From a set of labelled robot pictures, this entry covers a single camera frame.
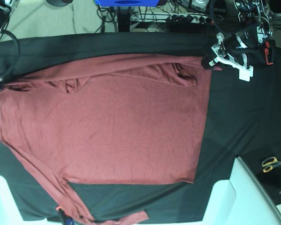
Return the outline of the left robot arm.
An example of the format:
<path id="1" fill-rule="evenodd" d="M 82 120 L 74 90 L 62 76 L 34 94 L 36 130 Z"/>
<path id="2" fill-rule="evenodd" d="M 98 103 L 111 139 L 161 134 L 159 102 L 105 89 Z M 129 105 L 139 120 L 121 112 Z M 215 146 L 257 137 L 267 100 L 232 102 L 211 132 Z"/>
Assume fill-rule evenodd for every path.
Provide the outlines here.
<path id="1" fill-rule="evenodd" d="M 239 71 L 239 79 L 249 82 L 253 77 L 254 67 L 249 63 L 247 53 L 256 53 L 265 49 L 266 64 L 272 65 L 274 42 L 271 41 L 273 27 L 267 13 L 269 7 L 265 0 L 235 0 L 241 23 L 236 31 L 225 31 L 215 20 L 215 1 L 209 2 L 209 10 L 214 26 L 219 31 L 217 42 L 211 46 L 211 52 L 201 60 L 204 69 L 231 66 Z"/>

